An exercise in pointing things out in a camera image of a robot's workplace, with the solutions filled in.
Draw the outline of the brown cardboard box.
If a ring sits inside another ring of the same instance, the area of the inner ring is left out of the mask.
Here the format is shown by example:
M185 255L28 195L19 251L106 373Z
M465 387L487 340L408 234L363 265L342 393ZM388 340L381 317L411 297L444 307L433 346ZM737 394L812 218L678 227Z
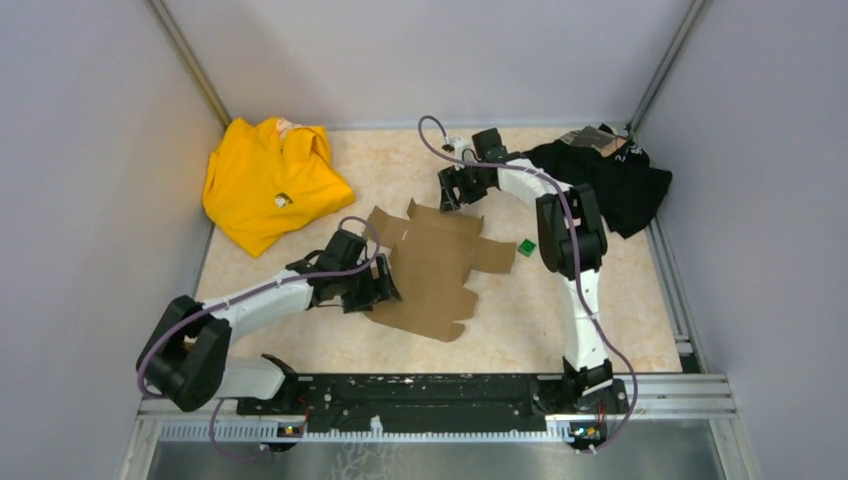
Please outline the brown cardboard box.
M473 271L508 274L517 252L514 242L482 236L484 219L443 213L411 200L404 218L376 206L367 217L387 249L399 300L387 300L365 313L370 321L449 343L465 331L479 295L466 287Z

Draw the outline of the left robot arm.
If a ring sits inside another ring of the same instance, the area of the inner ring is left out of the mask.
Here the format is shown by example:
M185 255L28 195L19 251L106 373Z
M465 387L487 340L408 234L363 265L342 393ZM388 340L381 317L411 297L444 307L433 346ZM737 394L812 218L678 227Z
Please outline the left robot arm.
M277 414L292 411L300 399L292 367L270 354L240 359L229 351L250 333L334 299L344 313L401 300L386 255L366 250L364 237L339 229L325 248L264 283L208 301L173 299L138 357L140 390L183 412L223 399L254 401Z

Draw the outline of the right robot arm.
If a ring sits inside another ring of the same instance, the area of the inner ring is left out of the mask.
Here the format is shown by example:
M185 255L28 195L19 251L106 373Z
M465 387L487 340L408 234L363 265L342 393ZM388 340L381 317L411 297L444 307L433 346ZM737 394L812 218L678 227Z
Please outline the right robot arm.
M497 130L470 140L444 135L437 154L451 161L439 171L440 209L455 212L498 189L534 207L537 247L557 274L568 304L563 398L576 412L590 411L613 383L612 364L599 329L598 286L607 240L592 188L554 179L520 152L507 152Z

